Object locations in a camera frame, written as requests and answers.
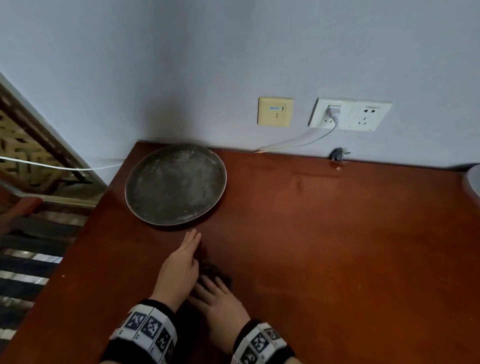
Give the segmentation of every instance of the dusty plate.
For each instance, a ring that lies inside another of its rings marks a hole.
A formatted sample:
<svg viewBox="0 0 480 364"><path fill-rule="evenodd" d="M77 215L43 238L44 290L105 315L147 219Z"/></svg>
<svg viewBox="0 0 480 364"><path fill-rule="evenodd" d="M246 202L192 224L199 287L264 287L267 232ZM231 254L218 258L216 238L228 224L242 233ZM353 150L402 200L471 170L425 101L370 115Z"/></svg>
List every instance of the dusty plate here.
<svg viewBox="0 0 480 364"><path fill-rule="evenodd" d="M166 146L146 156L128 177L125 199L143 221L161 226L194 220L220 200L227 185L222 160L203 146Z"/></svg>

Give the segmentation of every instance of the reddish-brown tabletop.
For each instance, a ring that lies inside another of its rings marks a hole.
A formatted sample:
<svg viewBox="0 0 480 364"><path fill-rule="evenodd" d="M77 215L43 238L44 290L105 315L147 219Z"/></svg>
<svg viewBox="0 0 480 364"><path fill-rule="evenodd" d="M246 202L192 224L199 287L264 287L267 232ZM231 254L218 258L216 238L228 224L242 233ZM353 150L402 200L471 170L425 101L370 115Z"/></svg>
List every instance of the reddish-brown tabletop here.
<svg viewBox="0 0 480 364"><path fill-rule="evenodd" d="M149 296L184 231L127 208L138 143L40 294L2 363L93 364ZM304 363L480 363L480 213L461 174L216 150L224 197L198 221L208 260ZM173 363L225 360L178 312Z"/></svg>

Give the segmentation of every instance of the hand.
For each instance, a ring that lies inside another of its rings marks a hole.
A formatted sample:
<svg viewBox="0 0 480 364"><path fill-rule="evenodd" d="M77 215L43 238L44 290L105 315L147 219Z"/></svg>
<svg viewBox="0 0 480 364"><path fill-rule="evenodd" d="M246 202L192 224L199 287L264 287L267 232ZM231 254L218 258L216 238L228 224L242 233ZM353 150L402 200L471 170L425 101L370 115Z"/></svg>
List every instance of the hand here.
<svg viewBox="0 0 480 364"><path fill-rule="evenodd" d="M201 238L202 234L196 229L187 232L180 248L170 254L158 274L150 298L166 304L173 312L178 310L197 282L198 261L193 258L193 253Z"/></svg>
<svg viewBox="0 0 480 364"><path fill-rule="evenodd" d="M235 340L250 321L250 316L219 277L215 278L216 285L206 276L202 276L202 281L207 290L195 284L195 291L201 300L192 296L187 300L205 315L212 343L224 353L232 354Z"/></svg>

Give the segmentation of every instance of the wristband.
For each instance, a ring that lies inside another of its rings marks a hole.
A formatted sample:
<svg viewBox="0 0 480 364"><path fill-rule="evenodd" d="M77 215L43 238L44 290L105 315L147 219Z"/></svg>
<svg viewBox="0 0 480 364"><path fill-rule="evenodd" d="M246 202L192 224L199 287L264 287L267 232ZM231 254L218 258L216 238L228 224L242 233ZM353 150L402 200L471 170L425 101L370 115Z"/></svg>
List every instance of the wristband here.
<svg viewBox="0 0 480 364"><path fill-rule="evenodd" d="M266 322L251 320L240 331L233 346L231 364L283 364L295 353Z"/></svg>
<svg viewBox="0 0 480 364"><path fill-rule="evenodd" d="M101 362L168 363L177 343L174 313L163 303L142 300L110 336Z"/></svg>

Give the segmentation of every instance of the cable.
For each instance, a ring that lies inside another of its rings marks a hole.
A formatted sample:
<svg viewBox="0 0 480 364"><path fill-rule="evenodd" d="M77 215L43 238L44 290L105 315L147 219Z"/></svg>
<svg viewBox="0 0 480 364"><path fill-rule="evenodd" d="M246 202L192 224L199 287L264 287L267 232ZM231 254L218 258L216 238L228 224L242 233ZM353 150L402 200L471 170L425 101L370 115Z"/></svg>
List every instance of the cable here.
<svg viewBox="0 0 480 364"><path fill-rule="evenodd" d="M8 157L2 157L2 156L0 156L0 159L12 160L14 162L20 162L20 163L34 164L36 166L49 167L49 168L54 168L56 170L104 170L104 169L107 169L107 168L113 168L113 167L120 167L121 166L121 164L115 164L113 166L96 167L96 168L67 168L67 167L51 166L49 164L30 162L29 160L21 160L21 159L8 158Z"/></svg>
<svg viewBox="0 0 480 364"><path fill-rule="evenodd" d="M320 139L323 139L325 138L327 135L329 135L331 132L333 132L333 130L335 130L336 128L338 128L338 124L340 123L340 107L339 106L329 106L328 109L327 109L327 115L330 116L333 121L335 122L335 126L333 127L332 130L330 130L328 133L322 135L321 137L311 141L311 142L308 142L308 143L305 143L305 144L300 144L298 146L281 146L279 148L272 148L272 149L266 149L266 150L262 150L261 148L259 150L257 150L255 153L266 153L266 152L272 152L274 150L280 150L280 149L287 149L287 148L297 148L299 146L307 146L309 144L313 144L315 142L318 142Z"/></svg>

